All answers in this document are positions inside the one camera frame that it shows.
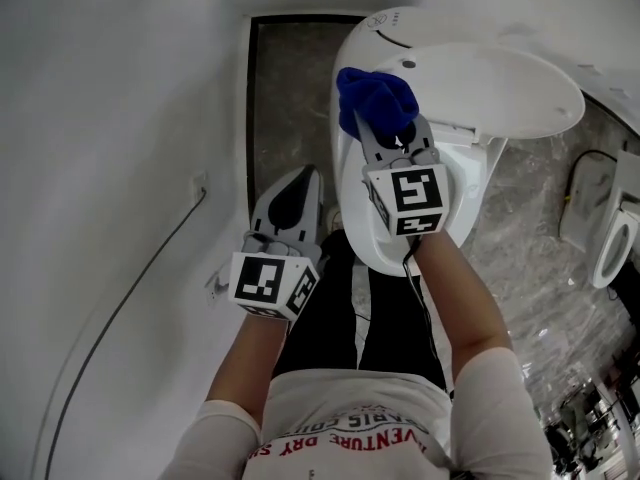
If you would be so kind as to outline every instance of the marble floor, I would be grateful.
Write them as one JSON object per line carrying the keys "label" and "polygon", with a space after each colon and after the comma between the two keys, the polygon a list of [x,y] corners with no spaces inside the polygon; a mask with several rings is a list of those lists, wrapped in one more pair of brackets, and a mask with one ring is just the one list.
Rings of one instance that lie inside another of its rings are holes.
{"label": "marble floor", "polygon": [[[329,142],[329,91],[335,54],[352,25],[263,25],[258,40],[254,162],[259,196],[288,170],[314,163],[336,202]],[[582,254],[558,239],[569,169],[584,150],[640,153],[640,141],[588,103],[582,121],[563,134],[510,141],[487,188],[478,221],[463,245],[508,324],[527,387],[544,418],[574,387],[601,375],[633,337],[615,295],[587,283]],[[368,315],[364,268],[354,271],[356,311]],[[445,370],[450,350],[434,313]],[[359,319],[362,345],[368,322]]]}

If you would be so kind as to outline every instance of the white wall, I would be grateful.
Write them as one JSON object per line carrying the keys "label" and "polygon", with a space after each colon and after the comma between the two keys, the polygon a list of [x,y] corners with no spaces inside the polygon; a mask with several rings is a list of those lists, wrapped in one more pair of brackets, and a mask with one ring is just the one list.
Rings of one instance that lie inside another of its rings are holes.
{"label": "white wall", "polygon": [[46,457],[79,358],[206,169],[211,196],[98,349],[51,478],[152,478],[202,400],[241,316],[212,312],[203,295],[237,239],[239,27],[221,0],[0,0],[4,480],[28,477],[80,336],[46,420]]}
{"label": "white wall", "polygon": [[[418,5],[452,40],[500,41],[537,53],[640,130],[640,0],[232,0],[254,13]],[[579,64],[593,64],[592,76]],[[610,88],[628,91],[617,97]]]}

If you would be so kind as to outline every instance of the electrical outlet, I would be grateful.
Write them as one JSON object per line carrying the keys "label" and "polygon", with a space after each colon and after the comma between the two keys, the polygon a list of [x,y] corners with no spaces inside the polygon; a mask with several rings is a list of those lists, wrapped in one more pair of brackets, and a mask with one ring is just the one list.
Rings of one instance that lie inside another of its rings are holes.
{"label": "electrical outlet", "polygon": [[[229,276],[231,274],[231,259],[225,261],[222,266],[216,270],[204,285],[207,298],[207,305],[214,308],[218,299],[226,295],[229,290]],[[225,279],[227,284],[223,284],[221,279]]]}
{"label": "electrical outlet", "polygon": [[209,192],[209,176],[202,171],[191,178],[191,202],[196,204],[202,197],[202,191]]}

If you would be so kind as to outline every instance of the blue rag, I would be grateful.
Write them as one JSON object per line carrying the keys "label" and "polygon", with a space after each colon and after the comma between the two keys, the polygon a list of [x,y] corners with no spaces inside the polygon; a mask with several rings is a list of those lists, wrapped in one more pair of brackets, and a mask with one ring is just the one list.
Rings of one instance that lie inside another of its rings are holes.
{"label": "blue rag", "polygon": [[388,73],[342,68],[336,79],[340,93],[340,128],[360,140],[354,112],[376,135],[396,136],[420,110],[409,84]]}

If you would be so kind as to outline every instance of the toilet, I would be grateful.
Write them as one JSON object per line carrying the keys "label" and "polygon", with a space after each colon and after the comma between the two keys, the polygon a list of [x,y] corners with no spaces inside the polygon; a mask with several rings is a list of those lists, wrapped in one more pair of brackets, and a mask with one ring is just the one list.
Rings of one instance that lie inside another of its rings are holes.
{"label": "toilet", "polygon": [[[344,228],[356,255],[370,268],[404,276],[408,251],[392,238],[362,181],[362,145],[338,124],[340,69],[396,75],[411,87],[447,168],[449,214],[444,228],[457,245],[469,235],[487,183],[508,139],[561,133],[584,114],[576,83],[529,53],[496,44],[449,42],[429,34],[424,9],[401,7],[360,22],[338,52],[331,92],[331,146]],[[411,260],[410,269],[417,273]]]}
{"label": "toilet", "polygon": [[605,288],[633,248],[640,252],[640,157],[618,151],[617,162],[585,155],[574,168],[560,238],[586,255],[587,276]]}

